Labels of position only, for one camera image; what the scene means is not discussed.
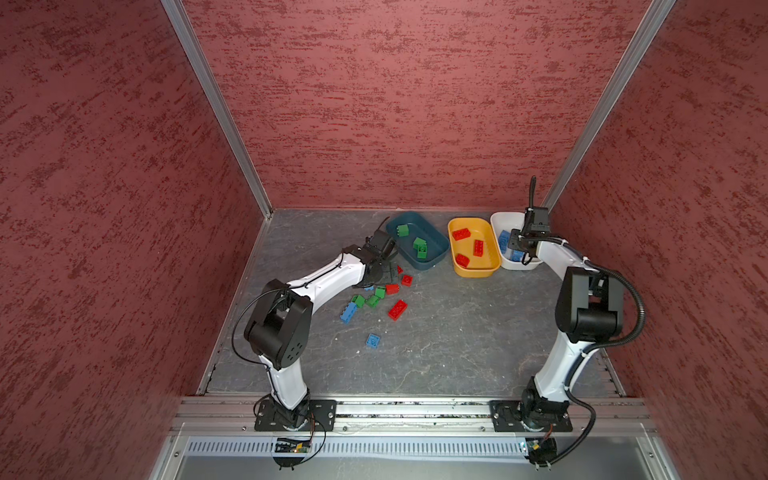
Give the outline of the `red long brick bottom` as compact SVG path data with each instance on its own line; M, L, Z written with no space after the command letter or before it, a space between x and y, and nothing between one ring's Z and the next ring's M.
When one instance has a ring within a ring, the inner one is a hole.
M473 256L481 258L485 253L485 242L483 240L475 240L473 244Z

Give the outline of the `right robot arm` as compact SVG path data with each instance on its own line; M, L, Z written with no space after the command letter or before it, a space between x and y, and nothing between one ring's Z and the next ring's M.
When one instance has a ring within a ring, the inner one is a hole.
M570 405L584 404L572 392L583 367L595 351L635 340L645 327L647 311L628 279L552 234L547 208L528 206L523 226L511 233L511 240L524 261L540 260L561 279L555 344L519 406L522 420L539 428L565 415Z

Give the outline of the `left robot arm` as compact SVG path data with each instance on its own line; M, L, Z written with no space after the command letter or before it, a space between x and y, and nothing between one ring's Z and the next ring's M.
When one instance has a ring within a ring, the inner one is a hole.
M378 229L362 246L344 248L329 264L296 280L274 279L255 299L244 339L266 368L269 399L285 414L303 418L309 390L300 358L308 345L313 314L348 288L379 282L396 254L395 240Z

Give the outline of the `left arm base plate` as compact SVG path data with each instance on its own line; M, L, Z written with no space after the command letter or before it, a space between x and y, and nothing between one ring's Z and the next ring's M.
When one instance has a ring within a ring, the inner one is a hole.
M321 433L334 429L338 402L335 400L305 399L290 410L271 397L259 402L254 409L254 430L257 432L309 432Z

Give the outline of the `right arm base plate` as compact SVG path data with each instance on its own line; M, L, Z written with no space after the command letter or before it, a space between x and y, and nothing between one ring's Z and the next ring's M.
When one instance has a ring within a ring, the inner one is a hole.
M492 400L490 418L495 432L569 433L573 431L568 402Z

